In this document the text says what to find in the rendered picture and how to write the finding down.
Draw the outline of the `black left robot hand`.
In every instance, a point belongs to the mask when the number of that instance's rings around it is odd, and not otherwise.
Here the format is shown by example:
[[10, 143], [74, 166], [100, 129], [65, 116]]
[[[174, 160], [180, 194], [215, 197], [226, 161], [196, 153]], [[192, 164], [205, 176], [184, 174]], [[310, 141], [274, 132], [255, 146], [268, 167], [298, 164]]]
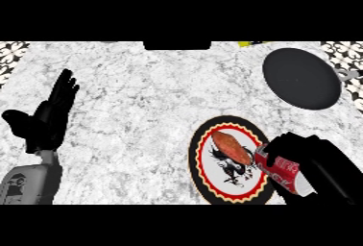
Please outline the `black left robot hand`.
[[6, 110], [1, 113], [9, 123], [12, 133], [25, 140], [25, 153], [54, 151], [62, 144], [68, 113], [74, 106], [75, 95], [79, 86], [72, 77], [72, 71], [63, 69], [54, 82], [50, 97], [37, 107], [32, 115], [17, 110]]

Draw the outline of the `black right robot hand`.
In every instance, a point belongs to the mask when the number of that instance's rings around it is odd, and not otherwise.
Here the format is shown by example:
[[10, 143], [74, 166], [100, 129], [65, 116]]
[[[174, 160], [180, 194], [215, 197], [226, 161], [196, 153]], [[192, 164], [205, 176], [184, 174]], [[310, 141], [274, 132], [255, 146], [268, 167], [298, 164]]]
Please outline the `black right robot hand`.
[[268, 154], [267, 167], [273, 167], [277, 157], [299, 164], [299, 171], [314, 189], [302, 197], [271, 180], [273, 188], [289, 206], [363, 206], [363, 172], [327, 139], [288, 132], [273, 139], [264, 152]]

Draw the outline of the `red and white can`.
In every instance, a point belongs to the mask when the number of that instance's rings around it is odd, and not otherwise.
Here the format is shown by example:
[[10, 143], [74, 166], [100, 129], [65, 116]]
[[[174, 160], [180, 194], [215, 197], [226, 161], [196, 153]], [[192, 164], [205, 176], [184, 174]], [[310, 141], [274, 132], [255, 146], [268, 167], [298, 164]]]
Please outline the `red and white can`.
[[276, 157], [273, 166], [267, 167], [268, 153], [264, 151], [265, 147], [267, 144], [262, 144], [254, 154], [258, 168], [292, 194], [307, 197], [314, 192], [314, 189], [299, 171], [299, 164], [282, 157]]

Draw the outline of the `black rimmed decorated plate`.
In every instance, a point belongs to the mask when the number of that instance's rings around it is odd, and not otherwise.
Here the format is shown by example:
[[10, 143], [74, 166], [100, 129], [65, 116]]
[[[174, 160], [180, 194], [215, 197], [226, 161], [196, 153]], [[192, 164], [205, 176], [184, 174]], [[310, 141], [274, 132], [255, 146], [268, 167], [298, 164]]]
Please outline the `black rimmed decorated plate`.
[[[252, 159], [249, 165], [220, 152], [211, 137], [215, 131], [236, 138]], [[261, 130], [240, 117], [217, 116], [200, 124], [190, 140], [189, 169], [199, 194], [211, 205], [264, 205], [271, 199], [273, 185], [254, 161], [254, 152], [267, 142]]]

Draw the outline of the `dark grey pan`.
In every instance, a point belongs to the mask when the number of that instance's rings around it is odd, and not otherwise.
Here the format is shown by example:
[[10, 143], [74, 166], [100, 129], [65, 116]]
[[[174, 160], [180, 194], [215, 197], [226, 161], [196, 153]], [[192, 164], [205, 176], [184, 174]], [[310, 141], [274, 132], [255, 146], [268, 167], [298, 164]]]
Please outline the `dark grey pan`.
[[262, 74], [273, 93], [288, 104], [319, 111], [336, 104], [342, 82], [361, 77], [363, 70], [344, 71], [308, 51], [280, 48], [264, 59]]

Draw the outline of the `brown sweet potato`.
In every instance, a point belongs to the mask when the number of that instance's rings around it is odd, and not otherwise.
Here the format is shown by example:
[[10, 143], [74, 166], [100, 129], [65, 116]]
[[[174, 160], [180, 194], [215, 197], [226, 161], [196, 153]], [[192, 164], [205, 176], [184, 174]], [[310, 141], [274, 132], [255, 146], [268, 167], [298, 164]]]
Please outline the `brown sweet potato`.
[[240, 146], [239, 142], [236, 141], [236, 138], [220, 132], [215, 131], [211, 135], [214, 144], [220, 150], [220, 152], [237, 163], [243, 165], [249, 165], [252, 162], [252, 159], [249, 158], [246, 154], [245, 148]]

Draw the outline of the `yellow green object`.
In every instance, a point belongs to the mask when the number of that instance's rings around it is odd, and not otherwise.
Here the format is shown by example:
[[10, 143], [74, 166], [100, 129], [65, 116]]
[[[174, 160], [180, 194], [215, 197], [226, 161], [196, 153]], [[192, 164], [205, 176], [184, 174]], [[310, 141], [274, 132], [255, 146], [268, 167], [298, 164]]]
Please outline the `yellow green object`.
[[262, 44], [262, 43], [268, 43], [270, 41], [239, 41], [237, 42], [237, 46], [239, 47], [248, 47], [248, 46], [254, 46], [257, 44]]

